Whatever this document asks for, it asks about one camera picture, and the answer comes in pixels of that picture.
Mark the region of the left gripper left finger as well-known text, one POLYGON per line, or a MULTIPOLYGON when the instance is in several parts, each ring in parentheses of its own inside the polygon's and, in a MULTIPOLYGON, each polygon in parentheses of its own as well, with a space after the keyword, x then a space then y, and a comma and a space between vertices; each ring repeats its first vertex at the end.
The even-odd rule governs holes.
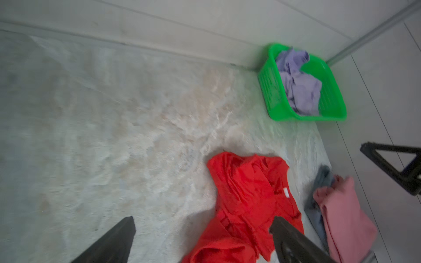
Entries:
POLYGON ((135 234, 134 218, 125 217, 72 263, 127 263, 135 234))

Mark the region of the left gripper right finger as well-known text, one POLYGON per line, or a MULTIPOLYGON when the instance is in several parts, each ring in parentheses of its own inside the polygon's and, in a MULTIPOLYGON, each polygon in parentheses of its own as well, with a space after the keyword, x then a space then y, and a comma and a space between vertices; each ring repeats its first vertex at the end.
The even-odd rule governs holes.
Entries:
POLYGON ((275 217, 269 232, 280 263, 335 263, 319 247, 282 217, 275 217))

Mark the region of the red t-shirt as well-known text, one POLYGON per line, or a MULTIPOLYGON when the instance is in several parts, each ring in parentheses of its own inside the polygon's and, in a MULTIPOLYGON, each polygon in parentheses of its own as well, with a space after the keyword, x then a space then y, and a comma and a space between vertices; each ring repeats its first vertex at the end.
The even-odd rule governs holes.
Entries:
POLYGON ((222 152, 207 168, 218 191, 216 214, 184 263, 255 263, 260 256, 270 261, 275 217, 304 232, 282 158, 222 152))

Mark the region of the pink folded t-shirt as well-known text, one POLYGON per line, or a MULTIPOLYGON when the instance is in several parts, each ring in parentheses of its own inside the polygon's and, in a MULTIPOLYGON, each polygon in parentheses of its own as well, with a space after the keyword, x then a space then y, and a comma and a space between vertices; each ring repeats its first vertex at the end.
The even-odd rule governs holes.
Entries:
POLYGON ((360 263, 377 238, 377 228, 360 207, 353 177, 335 175, 319 203, 330 257, 338 263, 360 263))

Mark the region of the grey folded t-shirt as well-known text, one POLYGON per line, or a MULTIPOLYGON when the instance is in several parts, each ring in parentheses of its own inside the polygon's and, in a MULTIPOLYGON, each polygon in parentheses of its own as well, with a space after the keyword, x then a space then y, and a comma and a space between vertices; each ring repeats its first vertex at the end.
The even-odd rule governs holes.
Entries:
POLYGON ((335 177, 331 172, 330 167, 321 165, 304 206, 304 211, 325 249, 328 249, 327 235, 319 203, 324 199, 326 190, 331 187, 334 182, 335 177))

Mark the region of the purple t-shirt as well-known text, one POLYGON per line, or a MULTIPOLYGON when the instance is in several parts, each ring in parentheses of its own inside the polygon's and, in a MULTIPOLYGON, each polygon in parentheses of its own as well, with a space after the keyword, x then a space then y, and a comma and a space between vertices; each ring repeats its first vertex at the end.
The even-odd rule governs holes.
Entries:
POLYGON ((301 70, 309 60, 308 52, 290 48, 275 62, 292 110, 302 116, 318 116, 322 82, 301 70))

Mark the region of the green plastic basket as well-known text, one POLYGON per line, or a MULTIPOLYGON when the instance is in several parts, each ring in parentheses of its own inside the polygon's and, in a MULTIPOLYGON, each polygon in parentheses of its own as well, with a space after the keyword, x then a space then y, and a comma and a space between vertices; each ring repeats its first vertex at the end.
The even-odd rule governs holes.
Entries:
POLYGON ((289 49, 279 43, 271 43, 266 48, 266 61, 258 72, 258 80, 270 118, 278 122, 335 122, 345 121, 347 110, 340 88, 327 63, 313 55, 309 62, 301 67, 304 73, 310 74, 322 83, 318 116, 303 116, 290 106, 287 95, 277 69, 275 58, 289 49))

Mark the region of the right corner metal post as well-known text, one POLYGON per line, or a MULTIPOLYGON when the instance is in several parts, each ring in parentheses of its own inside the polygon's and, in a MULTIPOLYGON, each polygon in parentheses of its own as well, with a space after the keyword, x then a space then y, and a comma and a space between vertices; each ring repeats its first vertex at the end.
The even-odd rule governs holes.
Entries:
POLYGON ((357 51, 364 45, 370 43, 372 40, 379 37, 381 34, 388 31, 390 28, 394 27, 395 25, 403 22, 405 19, 410 17, 413 13, 419 11, 421 9, 421 1, 414 1, 409 4, 407 7, 396 13, 395 15, 391 16, 385 22, 381 23, 379 26, 368 32, 367 34, 363 35, 361 38, 341 50, 331 59, 326 61, 328 66, 332 66, 335 63, 341 61, 342 59, 346 58, 347 56, 351 55, 353 52, 357 51))

